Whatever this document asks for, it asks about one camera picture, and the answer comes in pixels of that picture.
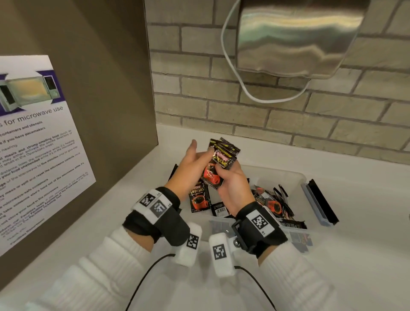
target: white marker block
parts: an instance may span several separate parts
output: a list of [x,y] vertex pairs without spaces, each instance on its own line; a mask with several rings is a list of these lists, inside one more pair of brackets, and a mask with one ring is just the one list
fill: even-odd
[[231,277],[235,275],[233,257],[230,252],[226,233],[221,232],[209,237],[212,263],[218,277]]
[[188,222],[187,225],[189,226],[189,238],[184,244],[175,248],[175,257],[172,261],[185,267],[192,267],[198,256],[202,228],[193,222]]

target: brick wall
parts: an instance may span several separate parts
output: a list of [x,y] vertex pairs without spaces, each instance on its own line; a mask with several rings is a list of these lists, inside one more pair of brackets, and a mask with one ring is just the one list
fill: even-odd
[[[157,122],[410,164],[410,1],[372,0],[341,68],[251,101],[222,55],[235,0],[145,0]],[[235,54],[235,25],[225,33]],[[261,99],[302,78],[241,73]]]

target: wrist strap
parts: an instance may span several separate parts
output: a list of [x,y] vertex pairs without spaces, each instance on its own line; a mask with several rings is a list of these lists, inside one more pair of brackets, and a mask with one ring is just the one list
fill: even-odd
[[232,229],[237,235],[241,248],[259,258],[271,245],[278,246],[287,241],[273,216],[257,202],[241,209]]
[[155,242],[162,234],[169,244],[180,246],[189,237],[189,226],[177,211],[179,203],[178,197],[165,187],[150,190],[134,204],[134,211],[123,226],[136,234],[151,235]]

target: microwave picture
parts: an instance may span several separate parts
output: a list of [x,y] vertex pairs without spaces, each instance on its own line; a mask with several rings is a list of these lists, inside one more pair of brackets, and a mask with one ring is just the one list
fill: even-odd
[[7,112],[60,98],[52,75],[0,81],[0,104]]

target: person's right hand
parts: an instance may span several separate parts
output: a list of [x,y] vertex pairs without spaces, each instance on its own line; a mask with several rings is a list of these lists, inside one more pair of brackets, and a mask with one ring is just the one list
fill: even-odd
[[215,168],[218,175],[224,179],[218,189],[219,196],[228,211],[236,217],[243,207],[255,201],[249,183],[238,160],[230,170],[223,169],[219,164],[216,164]]

